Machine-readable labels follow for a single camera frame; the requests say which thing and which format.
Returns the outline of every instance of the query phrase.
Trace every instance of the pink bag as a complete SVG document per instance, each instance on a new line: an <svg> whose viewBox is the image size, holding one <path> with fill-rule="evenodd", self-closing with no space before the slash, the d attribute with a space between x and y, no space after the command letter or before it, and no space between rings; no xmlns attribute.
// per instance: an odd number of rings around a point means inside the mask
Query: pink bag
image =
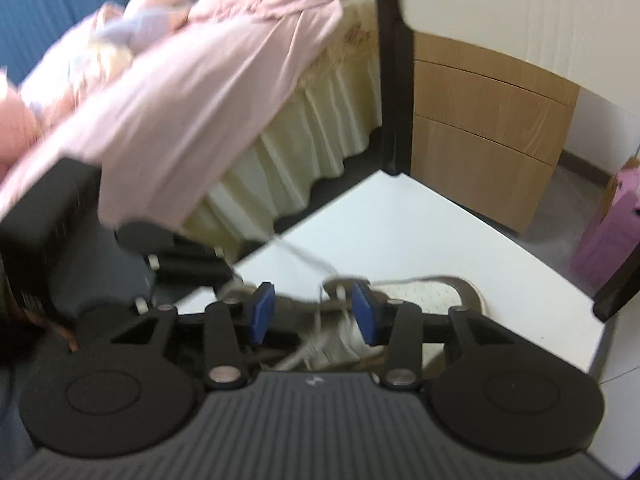
<svg viewBox="0 0 640 480"><path fill-rule="evenodd" d="M640 243L640 168L631 159L611 179L600 209L572 259L581 280L599 290Z"/></svg>

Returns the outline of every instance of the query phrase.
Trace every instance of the pink bedding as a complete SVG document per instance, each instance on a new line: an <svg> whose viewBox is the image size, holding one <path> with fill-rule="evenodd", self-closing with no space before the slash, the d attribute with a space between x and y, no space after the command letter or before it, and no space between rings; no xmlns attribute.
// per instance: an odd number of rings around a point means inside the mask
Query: pink bedding
<svg viewBox="0 0 640 480"><path fill-rule="evenodd" d="M339 0L201 0L187 27L137 57L14 165L0 187L0 216L72 156L102 167L103 223L144 218L180 228L341 17Z"/></svg>

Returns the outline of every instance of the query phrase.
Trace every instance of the white table top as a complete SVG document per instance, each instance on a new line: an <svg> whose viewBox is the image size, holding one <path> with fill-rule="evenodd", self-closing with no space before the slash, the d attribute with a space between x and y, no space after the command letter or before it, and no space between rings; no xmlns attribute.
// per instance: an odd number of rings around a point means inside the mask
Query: white table top
<svg viewBox="0 0 640 480"><path fill-rule="evenodd" d="M417 32L555 72L640 117L640 0L400 0Z"/></svg>
<svg viewBox="0 0 640 480"><path fill-rule="evenodd" d="M246 282L317 299L331 266L372 282L452 274L482 292L490 317L582 370L603 324L592 301L471 213L408 176L381 171L272 240L236 270ZM300 259L289 246L323 264Z"/></svg>

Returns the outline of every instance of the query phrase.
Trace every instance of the wooden drawer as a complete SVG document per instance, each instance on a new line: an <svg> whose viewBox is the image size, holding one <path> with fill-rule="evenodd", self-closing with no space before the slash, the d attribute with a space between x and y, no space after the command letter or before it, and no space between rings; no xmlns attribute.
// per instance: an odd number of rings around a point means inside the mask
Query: wooden drawer
<svg viewBox="0 0 640 480"><path fill-rule="evenodd" d="M500 52L429 34L415 34L415 59L484 75L575 107L580 87L567 79Z"/></svg>
<svg viewBox="0 0 640 480"><path fill-rule="evenodd" d="M551 164L558 161L572 108L495 79L415 62L415 114L494 140Z"/></svg>
<svg viewBox="0 0 640 480"><path fill-rule="evenodd" d="M531 222L553 170L491 140L414 117L412 177L518 232Z"/></svg>

